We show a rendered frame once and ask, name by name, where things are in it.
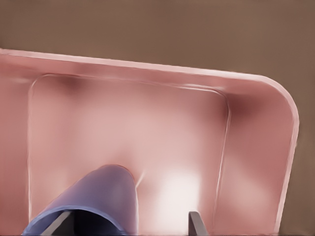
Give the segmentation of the pink plastic box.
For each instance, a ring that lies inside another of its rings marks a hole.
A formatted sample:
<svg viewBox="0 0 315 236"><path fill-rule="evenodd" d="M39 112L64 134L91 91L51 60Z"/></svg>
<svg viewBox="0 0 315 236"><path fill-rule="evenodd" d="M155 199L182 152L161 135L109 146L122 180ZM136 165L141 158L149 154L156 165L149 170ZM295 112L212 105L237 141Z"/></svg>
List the pink plastic box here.
<svg viewBox="0 0 315 236"><path fill-rule="evenodd" d="M0 235L104 165L133 176L141 235L277 235L299 131L261 75L0 48Z"/></svg>

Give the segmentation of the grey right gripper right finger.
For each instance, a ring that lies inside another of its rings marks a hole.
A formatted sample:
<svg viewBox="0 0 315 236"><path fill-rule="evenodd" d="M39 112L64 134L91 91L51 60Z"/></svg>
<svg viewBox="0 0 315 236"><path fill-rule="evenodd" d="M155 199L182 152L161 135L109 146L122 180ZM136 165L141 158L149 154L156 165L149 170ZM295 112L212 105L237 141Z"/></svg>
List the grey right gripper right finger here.
<svg viewBox="0 0 315 236"><path fill-rule="evenodd" d="M206 236L206 228L197 211L189 212L188 236Z"/></svg>

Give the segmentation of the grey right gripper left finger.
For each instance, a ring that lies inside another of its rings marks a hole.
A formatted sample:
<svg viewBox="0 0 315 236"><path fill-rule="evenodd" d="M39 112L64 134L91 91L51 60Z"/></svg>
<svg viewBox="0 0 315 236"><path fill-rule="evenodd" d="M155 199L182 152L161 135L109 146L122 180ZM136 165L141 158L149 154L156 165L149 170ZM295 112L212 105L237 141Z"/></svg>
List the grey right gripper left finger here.
<svg viewBox="0 0 315 236"><path fill-rule="evenodd" d="M42 236L70 236L70 211L63 212L47 227Z"/></svg>

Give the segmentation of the blue cup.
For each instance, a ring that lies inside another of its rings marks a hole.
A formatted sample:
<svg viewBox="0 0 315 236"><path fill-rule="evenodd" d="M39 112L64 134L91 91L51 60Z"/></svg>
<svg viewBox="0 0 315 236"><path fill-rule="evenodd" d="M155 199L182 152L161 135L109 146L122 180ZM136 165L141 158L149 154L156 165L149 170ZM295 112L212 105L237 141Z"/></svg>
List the blue cup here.
<svg viewBox="0 0 315 236"><path fill-rule="evenodd" d="M138 235L138 199L132 174L106 165L78 180L56 197L24 229L23 236L40 236L63 212L73 212L67 236Z"/></svg>

